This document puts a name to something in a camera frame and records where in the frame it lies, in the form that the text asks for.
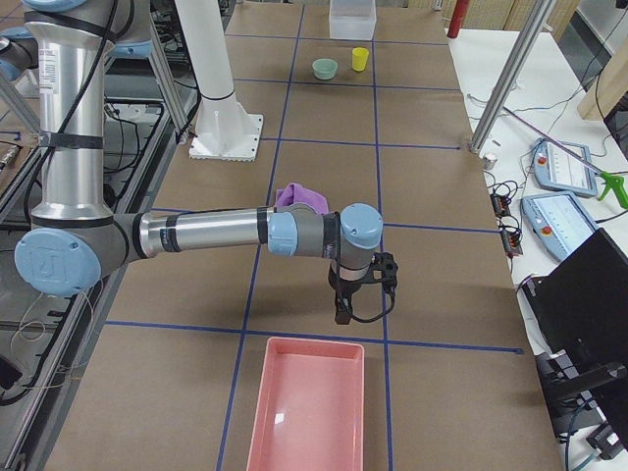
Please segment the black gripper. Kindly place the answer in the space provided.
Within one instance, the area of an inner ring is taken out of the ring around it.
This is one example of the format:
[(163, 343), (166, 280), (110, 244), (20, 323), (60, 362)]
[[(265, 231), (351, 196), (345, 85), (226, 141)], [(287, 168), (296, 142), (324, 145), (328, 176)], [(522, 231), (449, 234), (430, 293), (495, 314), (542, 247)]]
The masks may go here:
[(368, 267), (360, 270), (337, 268), (335, 260), (330, 265), (328, 282), (335, 292), (336, 314), (335, 322), (338, 325), (349, 325), (352, 295), (365, 285), (381, 285), (384, 294), (394, 304), (397, 288), (397, 270), (393, 256), (388, 252), (376, 252)]

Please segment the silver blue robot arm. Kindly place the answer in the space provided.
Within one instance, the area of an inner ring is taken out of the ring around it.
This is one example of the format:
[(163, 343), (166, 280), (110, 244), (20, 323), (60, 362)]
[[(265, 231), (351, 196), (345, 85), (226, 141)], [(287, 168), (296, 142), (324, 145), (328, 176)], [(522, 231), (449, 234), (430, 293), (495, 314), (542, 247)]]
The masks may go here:
[(138, 259), (159, 253), (250, 244), (280, 256), (326, 258), (336, 322), (355, 320), (364, 285), (394, 295), (397, 266), (379, 250), (380, 213), (354, 203), (324, 214), (310, 205), (116, 214), (103, 195), (104, 61), (153, 50), (146, 1), (28, 1), (25, 23), (38, 46), (42, 198), (15, 264), (36, 290), (71, 296)]

